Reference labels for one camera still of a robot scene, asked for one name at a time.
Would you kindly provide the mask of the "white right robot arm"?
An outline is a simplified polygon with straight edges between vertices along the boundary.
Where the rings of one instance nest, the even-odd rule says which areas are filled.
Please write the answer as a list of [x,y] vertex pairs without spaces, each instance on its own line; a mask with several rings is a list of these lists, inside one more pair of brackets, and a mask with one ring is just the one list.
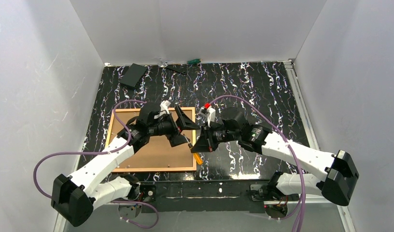
[[267,123],[249,123],[235,107],[223,110],[221,123],[214,121],[215,112],[209,103],[201,107],[199,113],[207,122],[200,127],[200,136],[191,148],[193,153],[213,152],[221,143],[237,141],[246,151],[299,163],[306,171],[303,175],[275,172],[268,183],[251,188],[253,201],[270,201],[304,191],[336,205],[349,205],[359,173],[348,152],[333,154],[284,140]]

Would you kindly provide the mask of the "orange screwdriver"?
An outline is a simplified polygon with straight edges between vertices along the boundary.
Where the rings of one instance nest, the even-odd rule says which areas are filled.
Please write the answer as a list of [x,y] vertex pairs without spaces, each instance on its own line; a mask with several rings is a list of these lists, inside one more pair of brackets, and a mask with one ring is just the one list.
[[[191,149],[192,149],[192,144],[191,144],[191,143],[188,143],[188,147],[189,147],[190,150],[191,150]],[[198,165],[202,165],[202,164],[203,164],[203,160],[202,160],[201,156],[200,156],[198,153],[193,153],[193,152],[192,152],[192,155],[193,155],[193,157],[194,157],[194,159],[196,160],[196,163],[197,163]]]

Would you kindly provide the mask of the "orange wooden picture frame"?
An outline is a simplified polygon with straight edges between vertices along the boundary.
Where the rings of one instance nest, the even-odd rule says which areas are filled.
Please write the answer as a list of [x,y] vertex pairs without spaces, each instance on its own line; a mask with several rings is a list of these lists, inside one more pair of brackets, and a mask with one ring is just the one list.
[[[183,112],[193,121],[195,121],[195,108],[182,107]],[[129,119],[138,116],[140,109],[117,109],[116,113],[119,119],[127,122]],[[117,121],[112,113],[105,147],[109,145],[117,133],[123,129],[123,126]],[[192,144],[196,141],[195,130],[184,130],[184,134]],[[187,172],[196,171],[197,162],[190,152],[187,144],[171,147],[166,136],[154,136],[150,138],[147,145],[142,147],[135,155],[121,162],[112,173],[123,172]]]

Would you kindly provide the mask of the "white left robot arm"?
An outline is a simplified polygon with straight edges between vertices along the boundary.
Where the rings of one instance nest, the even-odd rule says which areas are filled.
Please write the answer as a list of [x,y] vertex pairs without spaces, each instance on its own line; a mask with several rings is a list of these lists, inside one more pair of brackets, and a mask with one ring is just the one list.
[[170,102],[145,103],[137,116],[123,124],[117,136],[82,168],[68,176],[60,174],[53,183],[51,206],[72,226],[86,222],[93,211],[114,200],[125,199],[129,204],[142,205],[141,183],[131,174],[103,179],[123,161],[132,157],[149,143],[153,136],[166,136],[172,147],[189,144],[183,131],[197,130],[198,125],[179,106],[169,111]]

